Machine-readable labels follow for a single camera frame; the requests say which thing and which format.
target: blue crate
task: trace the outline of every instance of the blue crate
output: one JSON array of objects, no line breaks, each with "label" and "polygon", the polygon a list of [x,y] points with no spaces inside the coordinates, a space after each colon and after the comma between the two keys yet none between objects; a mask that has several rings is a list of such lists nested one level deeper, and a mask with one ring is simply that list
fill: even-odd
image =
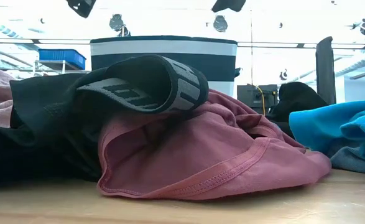
[{"label": "blue crate", "polygon": [[39,49],[39,60],[64,60],[71,65],[84,70],[86,58],[74,49]]}]

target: pile of clothes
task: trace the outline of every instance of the pile of clothes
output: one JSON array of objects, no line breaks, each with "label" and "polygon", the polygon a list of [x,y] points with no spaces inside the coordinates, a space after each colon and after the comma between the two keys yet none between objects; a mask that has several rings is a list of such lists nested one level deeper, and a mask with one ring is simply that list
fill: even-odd
[{"label": "pile of clothes", "polygon": [[322,149],[359,142],[347,137],[360,130],[348,115],[334,120],[346,129],[321,126],[329,107],[291,113],[296,141],[209,90],[198,70],[158,55],[21,81],[0,71],[0,185],[63,177],[109,196],[207,200],[313,184],[331,170]]},{"label": "pile of clothes", "polygon": [[304,83],[283,84],[267,118],[335,169],[365,173],[365,101],[327,103]]}]

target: laundry basket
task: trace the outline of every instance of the laundry basket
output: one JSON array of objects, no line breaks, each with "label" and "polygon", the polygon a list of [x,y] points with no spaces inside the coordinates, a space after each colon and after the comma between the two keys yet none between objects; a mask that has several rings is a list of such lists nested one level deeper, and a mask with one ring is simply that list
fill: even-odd
[{"label": "laundry basket", "polygon": [[233,40],[181,36],[114,37],[91,41],[92,69],[131,57],[157,54],[203,72],[210,88],[233,95],[238,43]]}]

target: wooden table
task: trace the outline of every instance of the wooden table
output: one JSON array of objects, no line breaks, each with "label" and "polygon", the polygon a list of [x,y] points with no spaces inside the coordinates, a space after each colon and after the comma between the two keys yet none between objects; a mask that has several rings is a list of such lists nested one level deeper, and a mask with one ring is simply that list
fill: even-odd
[{"label": "wooden table", "polygon": [[310,187],[200,203],[106,198],[82,181],[26,183],[0,189],[0,223],[365,223],[365,174],[334,170]]}]

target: ceiling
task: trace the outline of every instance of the ceiling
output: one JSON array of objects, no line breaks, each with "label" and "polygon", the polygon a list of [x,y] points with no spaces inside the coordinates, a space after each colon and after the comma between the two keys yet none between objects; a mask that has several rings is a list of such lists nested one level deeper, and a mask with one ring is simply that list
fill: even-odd
[{"label": "ceiling", "polygon": [[[109,20],[115,13],[132,35],[187,35],[233,39],[241,42],[317,43],[333,36],[333,43],[362,43],[365,36],[349,27],[365,17],[365,0],[248,0],[239,13],[225,10],[228,29],[214,30],[215,14],[210,11],[215,0],[97,0],[84,19],[69,9],[66,0],[0,0],[0,29],[10,29],[18,38],[28,39],[97,39],[114,37]],[[0,38],[9,38],[0,32]],[[38,45],[45,48],[70,48],[68,45]],[[35,50],[21,45],[3,45],[5,52],[26,61],[34,61]],[[87,45],[74,45],[87,58]],[[239,50],[243,55],[238,67],[250,70],[250,48]],[[335,55],[360,54],[353,50],[335,50]],[[313,49],[254,49],[253,72],[257,81],[268,82],[287,68],[293,76],[315,68]]]}]

